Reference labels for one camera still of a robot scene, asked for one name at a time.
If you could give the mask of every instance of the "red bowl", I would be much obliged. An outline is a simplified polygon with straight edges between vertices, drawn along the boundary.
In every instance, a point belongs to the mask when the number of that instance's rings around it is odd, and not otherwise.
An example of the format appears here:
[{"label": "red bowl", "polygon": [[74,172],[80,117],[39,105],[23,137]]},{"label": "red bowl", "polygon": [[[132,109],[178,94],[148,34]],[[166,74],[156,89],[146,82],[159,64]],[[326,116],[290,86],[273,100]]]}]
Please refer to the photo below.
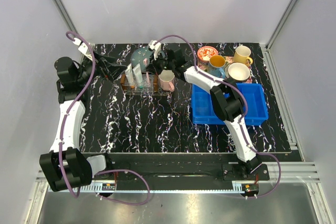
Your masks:
[{"label": "red bowl", "polygon": [[211,56],[213,55],[218,55],[218,51],[216,50],[216,48],[213,48],[213,47],[209,47],[209,46],[201,47],[197,51],[197,56],[199,60],[202,62],[209,62]]}]

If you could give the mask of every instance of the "black marble tabletop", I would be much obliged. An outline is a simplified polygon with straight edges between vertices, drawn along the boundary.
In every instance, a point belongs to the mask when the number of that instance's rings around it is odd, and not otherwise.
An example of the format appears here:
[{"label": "black marble tabletop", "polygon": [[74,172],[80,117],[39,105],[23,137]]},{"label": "black marble tabletop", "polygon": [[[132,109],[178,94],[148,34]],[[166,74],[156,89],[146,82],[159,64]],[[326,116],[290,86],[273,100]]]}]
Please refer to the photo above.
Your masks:
[{"label": "black marble tabletop", "polygon": [[[179,44],[192,59],[187,44]],[[222,56],[233,56],[239,43],[192,44],[215,47]],[[257,43],[241,43],[251,49],[253,83],[264,88],[269,119],[261,126],[248,126],[256,148],[268,152],[290,152],[285,128],[272,89],[261,48]],[[118,56],[118,63],[128,65],[131,54],[143,44],[101,44],[96,52]],[[82,152],[183,152],[218,153],[235,150],[224,125],[192,123],[191,85],[177,80],[175,91],[166,96],[126,95],[120,78],[111,83],[96,77],[90,87],[86,114],[81,126]]]}]

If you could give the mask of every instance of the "blue plastic crate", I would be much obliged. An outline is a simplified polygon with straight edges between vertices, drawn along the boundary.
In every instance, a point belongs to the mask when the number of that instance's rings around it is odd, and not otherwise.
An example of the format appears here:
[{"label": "blue plastic crate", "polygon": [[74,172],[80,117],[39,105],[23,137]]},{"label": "blue plastic crate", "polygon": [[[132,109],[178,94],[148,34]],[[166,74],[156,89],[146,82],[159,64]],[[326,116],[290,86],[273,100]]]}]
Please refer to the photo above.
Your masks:
[{"label": "blue plastic crate", "polygon": [[[261,125],[268,119],[262,86],[256,83],[237,83],[237,86],[248,104],[248,112],[245,116],[246,125]],[[191,105],[193,108],[193,123],[225,124],[215,115],[210,94],[196,85],[193,85]]]}]

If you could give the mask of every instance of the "white wall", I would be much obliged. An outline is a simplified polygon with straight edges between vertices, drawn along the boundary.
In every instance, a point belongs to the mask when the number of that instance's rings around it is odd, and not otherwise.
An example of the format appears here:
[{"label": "white wall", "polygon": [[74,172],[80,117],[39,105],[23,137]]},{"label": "white wall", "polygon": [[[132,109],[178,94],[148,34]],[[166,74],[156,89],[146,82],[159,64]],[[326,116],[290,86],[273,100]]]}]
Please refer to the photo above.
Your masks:
[{"label": "white wall", "polygon": [[0,222],[20,223],[59,118],[54,62],[75,46],[52,0],[0,0]]},{"label": "white wall", "polygon": [[266,43],[290,0],[62,1],[92,42],[149,42],[178,34],[190,42]]},{"label": "white wall", "polygon": [[336,218],[336,0],[300,0],[271,48],[307,160]]}]

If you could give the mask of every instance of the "pink mug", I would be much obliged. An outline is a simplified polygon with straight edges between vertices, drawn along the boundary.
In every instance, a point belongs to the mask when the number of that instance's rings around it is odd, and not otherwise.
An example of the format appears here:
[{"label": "pink mug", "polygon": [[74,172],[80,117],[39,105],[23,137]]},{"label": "pink mug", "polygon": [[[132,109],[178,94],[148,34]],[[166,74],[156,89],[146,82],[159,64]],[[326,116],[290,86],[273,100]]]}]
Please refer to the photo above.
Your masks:
[{"label": "pink mug", "polygon": [[162,70],[159,74],[161,89],[173,92],[175,90],[175,75],[172,70]]}]

